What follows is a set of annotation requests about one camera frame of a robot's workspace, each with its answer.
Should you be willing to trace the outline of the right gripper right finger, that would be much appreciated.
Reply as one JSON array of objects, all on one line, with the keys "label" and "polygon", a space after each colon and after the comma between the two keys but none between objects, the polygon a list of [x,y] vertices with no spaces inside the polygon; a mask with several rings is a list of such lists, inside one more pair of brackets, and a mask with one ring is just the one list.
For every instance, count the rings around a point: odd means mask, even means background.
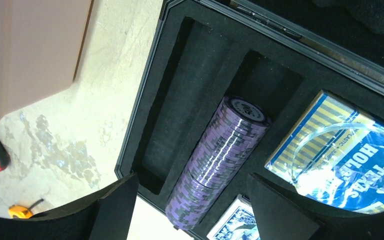
[{"label": "right gripper right finger", "polygon": [[384,212],[351,212],[304,197],[257,173],[247,189],[263,240],[384,240]]}]

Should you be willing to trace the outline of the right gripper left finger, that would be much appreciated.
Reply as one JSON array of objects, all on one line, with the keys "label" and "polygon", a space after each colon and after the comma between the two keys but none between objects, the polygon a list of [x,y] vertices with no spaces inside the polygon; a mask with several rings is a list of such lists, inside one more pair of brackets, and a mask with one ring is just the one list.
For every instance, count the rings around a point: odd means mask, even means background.
[{"label": "right gripper left finger", "polygon": [[125,240],[138,188],[137,175],[130,174],[28,219],[0,217],[0,240]]}]

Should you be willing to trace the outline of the purple chip stack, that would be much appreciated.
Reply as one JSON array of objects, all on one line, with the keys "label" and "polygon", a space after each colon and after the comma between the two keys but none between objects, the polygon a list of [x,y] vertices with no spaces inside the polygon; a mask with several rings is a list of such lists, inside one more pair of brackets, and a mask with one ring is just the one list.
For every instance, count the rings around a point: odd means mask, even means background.
[{"label": "purple chip stack", "polygon": [[237,96],[224,96],[187,163],[191,176],[210,189],[224,188],[271,124],[259,106]]},{"label": "purple chip stack", "polygon": [[165,215],[178,229],[196,227],[223,192],[206,187],[184,171],[177,180],[165,207]]}]

